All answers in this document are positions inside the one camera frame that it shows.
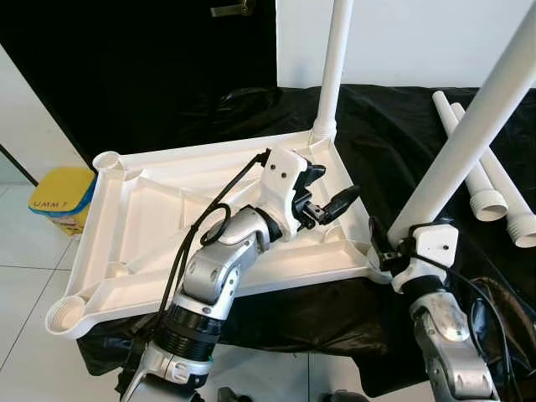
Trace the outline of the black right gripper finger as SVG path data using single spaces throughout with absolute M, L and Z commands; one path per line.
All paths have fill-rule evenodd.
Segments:
M 370 249 L 368 249 L 370 265 L 378 271 L 390 271 L 388 264 L 394 259 L 394 246 L 390 244 L 386 230 L 375 217 L 368 217 L 368 231 L 370 231 Z

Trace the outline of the white plastic table leg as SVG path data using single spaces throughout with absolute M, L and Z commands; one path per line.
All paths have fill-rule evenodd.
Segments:
M 333 0 L 327 51 L 322 71 L 317 118 L 311 127 L 311 143 L 333 139 L 337 135 L 338 92 L 343 80 L 346 45 L 351 27 L 353 0 Z
M 532 3 L 517 31 L 479 89 L 466 117 L 407 199 L 388 230 L 391 245 L 399 244 L 410 227 L 439 217 L 472 166 L 532 87 L 536 75 L 536 4 Z
M 453 114 L 451 103 L 448 102 L 443 91 L 437 90 L 431 97 L 447 136 L 452 137 L 459 118 Z M 502 193 L 493 187 L 479 158 L 466 176 L 466 188 L 470 194 L 468 203 L 475 218 L 479 221 L 490 222 L 505 217 L 508 210 L 506 200 Z
M 513 244 L 519 248 L 533 248 L 536 245 L 536 215 L 525 202 L 518 185 L 489 147 L 479 160 L 495 190 L 501 192 L 506 200 L 508 210 L 503 218 Z

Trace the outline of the white plastic table top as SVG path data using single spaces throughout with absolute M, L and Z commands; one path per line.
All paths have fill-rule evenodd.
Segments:
M 47 314 L 47 332 L 80 338 L 100 322 L 157 310 L 173 258 L 190 225 L 219 190 L 257 153 L 280 147 L 326 175 L 312 183 L 324 204 L 352 185 L 333 141 L 309 131 L 238 139 L 122 156 L 101 153 L 95 192 L 64 297 Z M 278 241 L 242 272 L 237 297 L 260 292 L 368 278 L 390 283 L 390 274 L 369 260 L 368 212 L 357 202 L 327 226 Z

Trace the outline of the black plastic cover sheet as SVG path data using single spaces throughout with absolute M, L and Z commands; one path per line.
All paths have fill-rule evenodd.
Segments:
M 244 91 L 237 139 L 310 126 L 317 89 Z M 345 85 L 336 147 L 380 225 L 405 200 L 446 142 L 432 92 L 420 87 Z M 482 224 L 464 193 L 441 217 L 461 233 L 456 268 L 466 276 L 451 290 L 470 317 L 508 402 L 536 402 L 533 250 L 510 244 L 502 224 Z M 402 296 L 386 284 L 346 279 L 241 297 L 222 330 L 224 344 L 272 352 L 328 353 L 353 360 L 373 397 L 424 382 L 424 363 Z

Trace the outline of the dark right robot foot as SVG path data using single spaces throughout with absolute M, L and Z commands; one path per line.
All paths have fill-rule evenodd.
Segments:
M 371 402 L 368 397 L 360 394 L 360 392 L 351 390 L 334 390 L 333 392 L 325 392 L 318 399 L 318 402 Z

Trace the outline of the dark robot foot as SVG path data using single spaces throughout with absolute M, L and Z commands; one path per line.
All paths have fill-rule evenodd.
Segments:
M 351 390 L 334 390 L 333 392 L 325 392 L 318 399 L 318 402 L 371 402 L 368 397 L 360 394 L 360 392 Z
M 249 395 L 237 394 L 230 387 L 221 387 L 217 391 L 217 402 L 254 402 Z

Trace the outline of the dark left robot foot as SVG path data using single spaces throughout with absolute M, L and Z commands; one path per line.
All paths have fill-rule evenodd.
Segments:
M 254 402 L 249 395 L 237 394 L 230 387 L 221 387 L 217 391 L 217 402 Z

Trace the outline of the black door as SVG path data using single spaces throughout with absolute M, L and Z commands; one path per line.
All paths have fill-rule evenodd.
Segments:
M 240 93 L 278 85 L 278 2 L 0 0 L 0 49 L 86 162 L 226 142 Z

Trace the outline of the yellow bin with blue band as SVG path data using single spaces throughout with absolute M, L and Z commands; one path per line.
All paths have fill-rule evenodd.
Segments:
M 69 236 L 83 233 L 97 175 L 91 169 L 61 166 L 39 180 L 28 209 L 42 215 Z

